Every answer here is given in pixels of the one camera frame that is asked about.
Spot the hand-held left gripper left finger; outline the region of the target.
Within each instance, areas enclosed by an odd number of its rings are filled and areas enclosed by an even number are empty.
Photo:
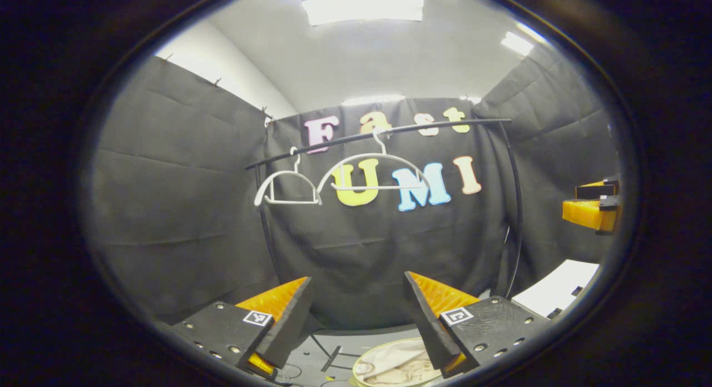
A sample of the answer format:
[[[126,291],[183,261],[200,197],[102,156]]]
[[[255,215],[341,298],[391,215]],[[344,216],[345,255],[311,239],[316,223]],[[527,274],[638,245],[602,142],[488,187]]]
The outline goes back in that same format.
[[[274,379],[298,346],[312,303],[312,279],[303,276],[238,304],[211,302],[170,330],[207,356]]]

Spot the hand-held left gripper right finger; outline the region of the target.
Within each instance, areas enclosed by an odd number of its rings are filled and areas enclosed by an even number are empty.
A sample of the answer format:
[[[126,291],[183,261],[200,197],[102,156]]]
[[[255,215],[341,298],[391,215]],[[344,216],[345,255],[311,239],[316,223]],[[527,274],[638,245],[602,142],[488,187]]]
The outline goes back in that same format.
[[[479,299],[414,271],[404,297],[432,365],[445,379],[517,353],[551,320],[501,296]]]

